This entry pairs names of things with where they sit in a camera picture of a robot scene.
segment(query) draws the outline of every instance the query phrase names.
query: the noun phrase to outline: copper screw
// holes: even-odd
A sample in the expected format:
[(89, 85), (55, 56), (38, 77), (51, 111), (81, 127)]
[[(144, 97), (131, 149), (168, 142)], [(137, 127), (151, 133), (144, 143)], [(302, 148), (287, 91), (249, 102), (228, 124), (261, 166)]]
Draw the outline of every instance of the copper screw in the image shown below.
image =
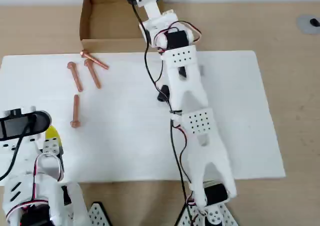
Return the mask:
[(94, 61), (95, 63), (97, 63), (99, 66), (101, 66), (102, 68), (104, 68), (104, 69), (106, 69), (106, 70), (109, 69), (109, 66), (108, 66), (108, 65), (102, 63), (102, 62), (99, 61), (97, 58), (92, 57), (92, 56), (89, 54), (89, 52), (86, 51), (86, 50), (82, 50), (82, 51), (80, 52), (80, 55), (81, 55), (82, 58), (88, 58), (88, 59)]
[(79, 122), (79, 95), (75, 95), (73, 99), (73, 120), (70, 122), (71, 127), (80, 127)]
[(75, 81), (76, 87), (78, 88), (78, 91), (82, 92), (83, 88), (76, 71), (76, 64), (74, 62), (69, 62), (67, 68), (71, 70), (71, 73)]
[(96, 75), (95, 69), (94, 69), (94, 62), (93, 62), (91, 59), (86, 59), (86, 60), (84, 61), (84, 65), (85, 65), (86, 67), (88, 67), (88, 69), (89, 69), (89, 71), (90, 71), (90, 74), (91, 74), (91, 76), (92, 76), (92, 78), (93, 78), (93, 81), (94, 81), (96, 87), (97, 87), (98, 89), (100, 89), (100, 88), (101, 88), (101, 84), (100, 84), (100, 81), (99, 81), (99, 79), (98, 79), (98, 77), (97, 77), (97, 75)]

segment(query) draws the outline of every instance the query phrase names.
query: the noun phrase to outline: wooden table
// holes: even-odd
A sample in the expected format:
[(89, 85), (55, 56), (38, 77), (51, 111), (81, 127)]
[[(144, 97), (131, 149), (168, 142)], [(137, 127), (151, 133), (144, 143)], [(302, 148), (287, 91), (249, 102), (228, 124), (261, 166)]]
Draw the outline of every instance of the wooden table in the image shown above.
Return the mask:
[[(228, 206), (238, 223), (318, 225), (320, 36), (303, 35), (296, 18), (320, 17), (320, 3), (171, 7), (202, 29), (199, 50), (254, 50), (258, 57), (287, 177), (237, 181), (238, 196)], [(81, 7), (0, 8), (0, 56), (78, 53), (80, 13)], [(88, 206), (102, 201), (118, 226), (173, 225), (183, 204), (179, 182), (82, 188)]]

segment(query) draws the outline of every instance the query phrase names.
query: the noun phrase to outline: white paper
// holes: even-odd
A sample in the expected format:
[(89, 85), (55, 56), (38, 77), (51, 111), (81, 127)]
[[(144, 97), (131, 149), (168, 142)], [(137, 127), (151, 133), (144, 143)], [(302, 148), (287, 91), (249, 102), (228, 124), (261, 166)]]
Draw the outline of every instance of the white paper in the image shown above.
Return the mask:
[[(64, 149), (65, 180), (179, 180), (170, 144), (168, 106), (157, 101), (143, 53), (96, 54), (110, 65), (95, 65), (98, 90), (78, 54), (4, 57), (0, 68), (0, 111), (36, 106), (49, 112)], [(73, 129), (74, 94), (67, 63), (77, 63), (84, 91), (80, 96), (82, 127)], [(198, 52), (208, 93), (236, 179), (284, 177), (285, 171), (269, 112), (257, 58), (251, 51)], [(159, 55), (148, 54), (155, 78)], [(175, 132), (178, 152), (183, 137)], [(12, 153), (0, 144), (0, 173)], [(215, 177), (209, 169), (206, 180)]]

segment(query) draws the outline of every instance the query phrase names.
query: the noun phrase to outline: brown cardboard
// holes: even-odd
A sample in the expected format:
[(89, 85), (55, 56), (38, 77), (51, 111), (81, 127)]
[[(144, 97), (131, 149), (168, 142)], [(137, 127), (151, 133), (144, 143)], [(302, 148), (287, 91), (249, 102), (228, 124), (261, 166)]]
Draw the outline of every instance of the brown cardboard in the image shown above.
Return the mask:
[[(136, 8), (142, 20), (144, 9)], [(90, 52), (143, 51), (145, 42), (132, 6), (127, 0), (83, 0), (79, 27), (83, 47)], [(126, 47), (126, 40), (136, 40), (136, 47)]]

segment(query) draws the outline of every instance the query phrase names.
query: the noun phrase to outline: robotic arm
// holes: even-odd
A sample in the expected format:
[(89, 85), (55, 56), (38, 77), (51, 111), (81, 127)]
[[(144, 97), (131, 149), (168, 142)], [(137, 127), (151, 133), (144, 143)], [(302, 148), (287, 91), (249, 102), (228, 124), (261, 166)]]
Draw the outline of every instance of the robotic arm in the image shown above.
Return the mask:
[[(200, 31), (191, 23), (179, 21), (173, 10), (160, 13), (157, 0), (127, 1), (132, 5), (139, 20), (146, 43), (158, 48), (166, 66), (170, 95), (169, 98), (168, 94), (166, 95), (167, 102), (172, 113), (171, 119), (181, 124), (186, 131), (189, 142), (187, 147), (189, 186), (197, 207), (204, 209), (208, 205), (209, 200), (204, 191), (203, 180), (206, 166), (209, 164), (213, 164), (219, 172), (220, 178), (215, 180), (223, 183), (228, 198), (235, 197), (237, 191), (228, 153), (219, 135), (213, 110), (209, 107), (207, 94), (201, 83), (197, 50), (192, 45), (200, 39)], [(145, 8), (147, 21), (141, 21), (135, 5)], [(193, 32), (199, 35), (196, 39)], [(180, 76), (181, 68), (185, 69), (185, 78)], [(186, 92), (190, 92), (200, 104), (197, 110), (188, 113), (183, 111), (183, 98)]]

